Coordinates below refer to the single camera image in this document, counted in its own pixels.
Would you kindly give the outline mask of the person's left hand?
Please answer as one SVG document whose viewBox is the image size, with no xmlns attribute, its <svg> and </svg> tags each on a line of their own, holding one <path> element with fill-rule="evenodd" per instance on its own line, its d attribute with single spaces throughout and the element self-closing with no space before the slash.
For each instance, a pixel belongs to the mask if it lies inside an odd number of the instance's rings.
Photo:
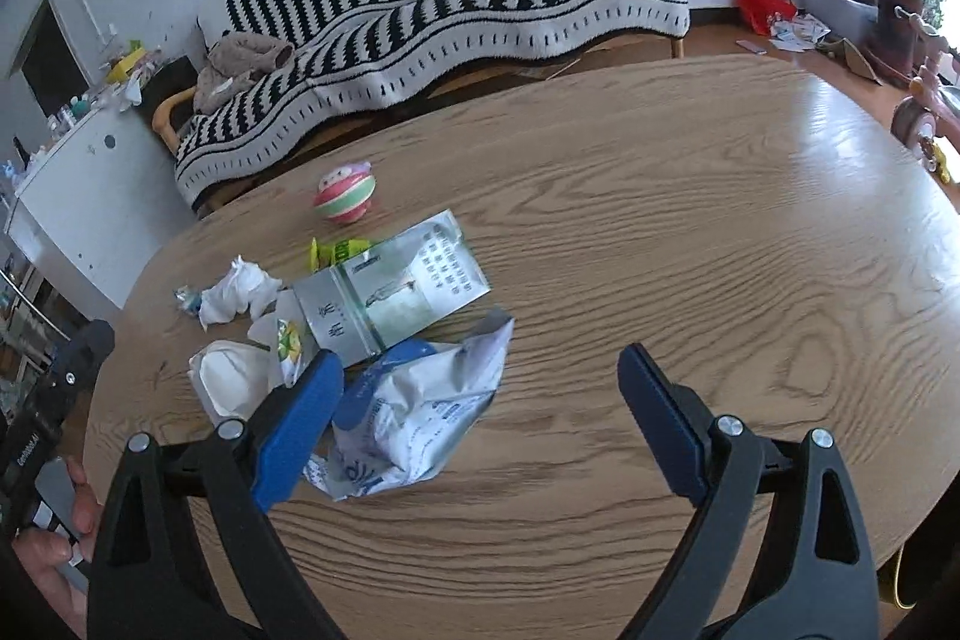
<svg viewBox="0 0 960 640">
<path fill-rule="evenodd" d="M 71 523 L 80 533 L 80 551 L 91 562 L 96 549 L 96 536 L 103 505 L 98 502 L 93 487 L 89 486 L 85 468 L 75 458 L 67 458 L 67 470 L 75 487 L 75 502 Z M 28 528 L 11 544 L 23 569 L 34 586 L 78 638 L 86 637 L 88 598 L 78 591 L 59 572 L 60 565 L 70 562 L 73 548 L 70 542 L 52 531 Z"/>
</svg>

